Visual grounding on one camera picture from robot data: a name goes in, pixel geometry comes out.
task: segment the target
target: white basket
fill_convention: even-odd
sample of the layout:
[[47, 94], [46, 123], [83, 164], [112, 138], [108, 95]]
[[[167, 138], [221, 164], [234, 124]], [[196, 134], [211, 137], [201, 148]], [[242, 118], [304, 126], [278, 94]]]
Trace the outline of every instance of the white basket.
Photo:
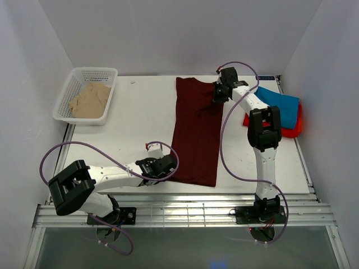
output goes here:
[[[105, 67], [77, 67], [73, 69], [67, 78], [63, 89], [56, 101], [52, 116], [56, 120], [62, 120], [69, 124], [77, 125], [105, 125], [108, 108], [110, 106], [114, 86], [116, 84], [116, 77], [118, 72], [114, 68]], [[101, 82], [107, 87], [111, 87], [110, 95], [108, 96], [107, 105], [101, 118], [98, 119], [82, 119], [74, 118], [71, 114], [68, 103], [85, 88], [89, 81]]]

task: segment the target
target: maroon fabric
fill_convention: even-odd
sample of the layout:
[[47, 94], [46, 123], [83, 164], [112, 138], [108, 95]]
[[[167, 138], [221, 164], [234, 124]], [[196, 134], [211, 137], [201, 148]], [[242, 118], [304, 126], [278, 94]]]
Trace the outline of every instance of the maroon fabric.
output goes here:
[[172, 147], [180, 163], [171, 180], [215, 187], [223, 104], [212, 102], [212, 83], [177, 77], [176, 89]]

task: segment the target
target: tan fabric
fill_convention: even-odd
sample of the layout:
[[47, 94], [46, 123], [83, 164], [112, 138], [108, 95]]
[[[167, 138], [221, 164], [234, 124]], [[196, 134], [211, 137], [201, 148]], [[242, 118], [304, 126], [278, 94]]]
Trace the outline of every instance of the tan fabric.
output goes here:
[[100, 82], [89, 82], [71, 102], [68, 103], [75, 118], [98, 119], [105, 111], [111, 88]]

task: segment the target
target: gray wall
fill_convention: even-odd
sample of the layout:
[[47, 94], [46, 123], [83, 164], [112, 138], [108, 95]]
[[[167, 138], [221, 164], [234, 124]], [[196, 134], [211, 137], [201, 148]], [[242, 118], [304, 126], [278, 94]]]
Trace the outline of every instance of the gray wall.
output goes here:
[[39, 2], [75, 67], [191, 75], [232, 60], [283, 73], [321, 0]]
[[[54, 101], [72, 64], [37, 0], [0, 1], [0, 268], [22, 268], [36, 206], [49, 192], [44, 153], [62, 141]], [[57, 154], [45, 175], [51, 178]]]
[[284, 72], [283, 88], [302, 99], [300, 145], [319, 198], [333, 208], [352, 268], [359, 268], [358, 71], [359, 3], [323, 1]]

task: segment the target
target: purple cable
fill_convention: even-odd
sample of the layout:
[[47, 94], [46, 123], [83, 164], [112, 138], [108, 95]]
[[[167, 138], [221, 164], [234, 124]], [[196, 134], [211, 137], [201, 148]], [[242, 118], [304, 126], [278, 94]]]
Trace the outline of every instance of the purple cable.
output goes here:
[[[44, 162], [45, 162], [46, 158], [49, 156], [49, 154], [50, 154], [52, 151], [54, 151], [54, 150], [57, 149], [58, 147], [61, 147], [61, 146], [64, 146], [64, 145], [68, 145], [68, 144], [78, 144], [78, 145], [83, 145], [83, 146], [89, 147], [89, 148], [91, 148], [91, 149], [97, 151], [98, 153], [100, 153], [101, 155], [105, 156], [105, 157], [106, 157], [107, 159], [109, 159], [110, 161], [114, 162], [114, 163], [115, 163], [116, 165], [118, 165], [120, 168], [122, 168], [123, 170], [127, 170], [130, 174], [132, 174], [132, 175], [134, 175], [134, 176], [136, 176], [136, 177], [139, 177], [139, 178], [142, 178], [142, 179], [146, 179], [146, 180], [152, 180], [152, 181], [164, 181], [164, 180], [170, 178], [170, 177], [177, 171], [178, 166], [180, 165], [180, 161], [179, 161], [179, 158], [178, 158], [178, 155], [177, 155], [176, 151], [175, 151], [173, 148], [171, 148], [171, 147], [170, 147], [168, 144], [166, 144], [166, 143], [159, 142], [159, 141], [153, 141], [153, 142], [148, 143], [147, 145], [151, 145], [151, 144], [155, 144], [155, 143], [160, 144], [160, 145], [161, 145], [161, 149], [162, 149], [162, 145], [168, 147], [168, 148], [175, 154], [176, 159], [177, 159], [177, 165], [176, 165], [176, 168], [174, 169], [174, 171], [172, 171], [169, 175], [167, 175], [166, 177], [161, 178], [161, 179], [147, 178], [147, 177], [144, 177], [143, 175], [140, 175], [140, 174], [135, 173], [135, 172], [133, 172], [133, 171], [127, 170], [127, 168], [126, 168], [124, 165], [120, 164], [118, 161], [116, 161], [114, 158], [112, 158], [112, 157], [110, 157], [109, 155], [107, 155], [107, 154], [106, 154], [105, 152], [103, 152], [102, 150], [99, 150], [98, 148], [96, 148], [96, 147], [94, 147], [94, 146], [92, 146], [92, 145], [90, 145], [90, 144], [87, 144], [87, 143], [84, 143], [84, 142], [79, 142], [79, 141], [62, 142], [62, 143], [60, 143], [60, 144], [57, 144], [57, 145], [53, 146], [48, 152], [46, 152], [46, 154], [44, 155], [44, 157], [42, 158], [42, 160], [41, 160], [41, 162], [40, 162], [40, 168], [39, 168], [40, 177], [41, 177], [41, 179], [43, 180], [43, 182], [44, 182], [46, 185], [48, 185], [48, 182], [47, 182], [47, 180], [45, 179], [45, 176], [44, 176], [44, 173], [43, 173], [43, 166], [44, 166]], [[123, 234], [127, 237], [128, 241], [130, 241], [131, 249], [130, 249], [129, 252], [123, 252], [122, 250], [118, 249], [117, 247], [115, 247], [115, 246], [113, 246], [113, 245], [108, 244], [108, 243], [105, 242], [105, 241], [102, 241], [102, 240], [101, 240], [101, 243], [103, 243], [103, 244], [105, 244], [105, 245], [107, 244], [107, 246], [109, 246], [110, 248], [112, 248], [114, 251], [116, 251], [116, 252], [118, 252], [119, 254], [124, 255], [124, 256], [130, 255], [130, 254], [134, 251], [134, 241], [132, 240], [132, 238], [130, 237], [130, 235], [129, 235], [126, 231], [122, 230], [120, 227], [117, 227], [117, 226], [114, 226], [114, 225], [112, 225], [112, 224], [109, 224], [109, 223], [107, 223], [107, 222], [105, 222], [105, 221], [102, 221], [102, 220], [100, 220], [99, 218], [95, 217], [94, 215], [92, 215], [92, 214], [90, 214], [90, 213], [89, 213], [89, 216], [90, 216], [91, 218], [93, 218], [94, 220], [96, 220], [97, 222], [99, 222], [99, 223], [101, 223], [101, 224], [103, 224], [103, 225], [106, 225], [106, 226], [108, 226], [108, 227], [110, 227], [110, 228], [114, 228], [114, 229], [118, 230], [119, 232], [123, 233]]]
[[[223, 65], [221, 65], [217, 70], [220, 70], [222, 67], [228, 65], [228, 64], [231, 64], [231, 63], [239, 63], [239, 64], [242, 64], [244, 66], [247, 66], [249, 67], [253, 73], [255, 74], [256, 76], [256, 79], [257, 79], [257, 84], [250, 88], [248, 92], [246, 92], [244, 94], [244, 96], [242, 96], [238, 102], [236, 102], [234, 104], [234, 106], [232, 106], [232, 108], [229, 110], [224, 122], [223, 122], [223, 125], [222, 125], [222, 130], [220, 132], [220, 143], [219, 143], [219, 153], [220, 153], [220, 159], [222, 160], [222, 163], [223, 163], [223, 166], [224, 168], [226, 169], [226, 171], [234, 178], [236, 179], [239, 179], [241, 181], [245, 181], [245, 182], [263, 182], [263, 183], [268, 183], [268, 184], [271, 184], [274, 188], [277, 189], [277, 191], [280, 193], [280, 195], [282, 195], [283, 197], [283, 201], [284, 201], [284, 204], [286, 205], [286, 210], [287, 210], [287, 217], [286, 217], [286, 220], [284, 222], [284, 225], [283, 225], [283, 229], [282, 231], [280, 231], [280, 233], [278, 234], [278, 236], [276, 236], [273, 240], [269, 241], [269, 242], [264, 242], [264, 241], [258, 241], [259, 243], [262, 243], [262, 244], [271, 244], [271, 243], [274, 243], [275, 241], [277, 241], [284, 233], [286, 227], [287, 227], [287, 224], [288, 224], [288, 218], [289, 218], [289, 207], [288, 207], [288, 202], [283, 194], [283, 192], [280, 190], [280, 188], [276, 185], [276, 184], [272, 184], [272, 182], [268, 181], [268, 180], [264, 180], [264, 179], [246, 179], [246, 178], [240, 178], [236, 175], [234, 175], [230, 169], [227, 167], [227, 165], [225, 164], [225, 161], [224, 161], [224, 156], [223, 156], [223, 134], [224, 134], [224, 129], [225, 129], [225, 126], [227, 125], [227, 122], [228, 122], [228, 119], [229, 119], [229, 116], [232, 114], [232, 112], [234, 111], [234, 109], [236, 108], [237, 105], [240, 104], [240, 102], [251, 92], [253, 91], [255, 88], [258, 87], [259, 85], [259, 78], [258, 78], [258, 74], [257, 72], [247, 63], [243, 63], [243, 62], [239, 62], [239, 61], [232, 61], [232, 62], [228, 62], [228, 63], [225, 63]], [[230, 237], [227, 237], [228, 239], [232, 239], [232, 240], [238, 240], [238, 241], [246, 241], [246, 242], [252, 242], [252, 240], [247, 240], [247, 239], [237, 239], [237, 238], [230, 238]]]
[[[146, 180], [151, 180], [151, 181], [165, 181], [166, 179], [169, 179], [170, 177], [172, 177], [172, 175], [177, 171], [178, 169], [178, 166], [180, 165], [180, 159], [178, 158], [178, 155], [177, 153], [175, 152], [175, 150], [173, 148], [171, 148], [169, 145], [167, 145], [166, 143], [163, 143], [163, 142], [159, 142], [159, 141], [153, 141], [153, 142], [150, 142], [148, 143], [147, 145], [151, 145], [151, 144], [160, 144], [160, 145], [164, 145], [166, 147], [168, 147], [176, 156], [176, 159], [177, 159], [177, 166], [176, 168], [174, 169], [174, 171], [172, 171], [169, 175], [167, 175], [166, 177], [164, 178], [161, 178], [161, 179], [155, 179], [155, 178], [148, 178], [148, 177], [144, 177], [143, 175], [140, 175], [138, 173], [135, 173], [131, 170], [128, 170], [128, 172], [138, 178], [142, 178], [142, 179], [146, 179]], [[86, 146], [86, 147], [89, 147], [91, 149], [93, 149], [94, 151], [97, 151], [98, 153], [100, 153], [101, 155], [105, 156], [107, 159], [109, 159], [110, 161], [112, 161], [113, 163], [115, 163], [116, 165], [118, 165], [120, 168], [122, 168], [123, 170], [127, 171], [127, 167], [125, 167], [124, 165], [120, 164], [118, 161], [116, 161], [114, 158], [110, 157], [109, 155], [107, 155], [105, 152], [103, 152], [102, 150], [99, 150], [97, 147], [94, 147], [93, 145], [90, 145], [90, 144], [87, 144], [87, 143], [84, 143], [84, 142], [79, 142], [79, 141], [69, 141], [69, 142], [62, 142], [60, 144], [57, 144], [55, 146], [53, 146], [48, 152], [46, 152], [46, 154], [44, 155], [43, 159], [41, 160], [40, 162], [40, 168], [39, 168], [39, 171], [40, 171], [40, 177], [41, 179], [43, 180], [43, 182], [48, 185], [48, 182], [47, 180], [45, 179], [44, 177], [44, 173], [43, 173], [43, 166], [44, 166], [44, 162], [46, 160], [46, 158], [49, 156], [49, 154], [54, 151], [55, 149], [57, 149], [58, 147], [61, 147], [61, 146], [64, 146], [64, 145], [68, 145], [68, 144], [78, 144], [78, 145], [83, 145], [83, 146]]]

